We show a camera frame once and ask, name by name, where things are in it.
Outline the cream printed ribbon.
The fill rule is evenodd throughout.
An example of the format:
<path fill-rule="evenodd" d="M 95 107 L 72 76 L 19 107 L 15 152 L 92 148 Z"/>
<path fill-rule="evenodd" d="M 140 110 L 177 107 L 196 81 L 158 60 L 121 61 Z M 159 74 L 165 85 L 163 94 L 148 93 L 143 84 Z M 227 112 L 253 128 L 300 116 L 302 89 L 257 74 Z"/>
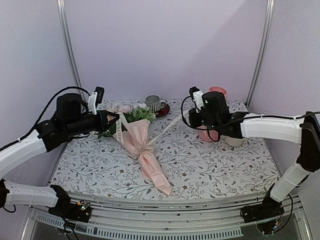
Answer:
<path fill-rule="evenodd" d="M 143 151 L 152 151 L 152 144 L 156 142 L 160 136 L 164 135 L 171 127 L 182 119 L 183 115 L 177 116 L 163 131 L 151 140 L 149 137 L 150 121 L 147 119 L 138 120 L 128 123 L 124 114 L 119 115 L 116 122 L 116 132 L 113 137 L 132 155 L 133 159 L 137 159 Z"/>

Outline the pink flower bouquet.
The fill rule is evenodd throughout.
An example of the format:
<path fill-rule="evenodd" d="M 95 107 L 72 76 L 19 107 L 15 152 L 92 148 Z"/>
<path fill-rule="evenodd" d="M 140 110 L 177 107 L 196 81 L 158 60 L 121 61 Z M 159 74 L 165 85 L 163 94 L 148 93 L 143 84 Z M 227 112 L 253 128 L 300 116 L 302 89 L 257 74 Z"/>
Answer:
<path fill-rule="evenodd" d="M 170 195 L 172 186 L 153 153 L 154 140 L 149 140 L 149 127 L 156 119 L 156 114 L 144 103 L 117 104 L 104 109 L 119 114 L 119 120 L 102 135 L 115 138 L 139 162 L 142 176 L 159 191 Z"/>

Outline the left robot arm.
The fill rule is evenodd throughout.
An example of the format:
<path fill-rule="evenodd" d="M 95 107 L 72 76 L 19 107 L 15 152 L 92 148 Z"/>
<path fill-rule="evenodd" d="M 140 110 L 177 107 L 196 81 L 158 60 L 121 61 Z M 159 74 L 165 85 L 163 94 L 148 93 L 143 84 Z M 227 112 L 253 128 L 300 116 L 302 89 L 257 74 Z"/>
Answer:
<path fill-rule="evenodd" d="M 60 145 L 80 135 L 107 131 L 120 116 L 107 110 L 97 110 L 103 92 L 98 88 L 85 102 L 78 93 L 55 96 L 56 110 L 49 120 L 37 120 L 22 137 L 0 149 L 0 176 L 22 165 L 26 161 L 49 153 Z M 0 180 L 0 206 L 35 205 L 45 206 L 53 214 L 70 217 L 87 213 L 89 203 L 81 200 L 72 203 L 66 191 L 58 185 L 37 187 Z"/>

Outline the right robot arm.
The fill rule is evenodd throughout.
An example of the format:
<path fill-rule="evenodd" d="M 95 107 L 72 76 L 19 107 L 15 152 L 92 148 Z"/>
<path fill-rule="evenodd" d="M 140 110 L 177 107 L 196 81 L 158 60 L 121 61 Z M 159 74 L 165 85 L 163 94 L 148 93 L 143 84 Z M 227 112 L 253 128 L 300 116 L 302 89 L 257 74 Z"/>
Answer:
<path fill-rule="evenodd" d="M 243 140 L 264 139 L 270 146 L 279 143 L 297 150 L 292 164 L 269 188 L 262 202 L 241 209 L 245 221 L 266 219 L 284 213 L 282 202 L 311 173 L 320 169 L 320 113 L 307 111 L 302 115 L 285 116 L 256 114 L 247 111 L 231 113 L 223 93 L 199 88 L 189 89 L 194 107 L 188 112 L 186 125 L 194 130 L 215 131 L 218 136 Z"/>

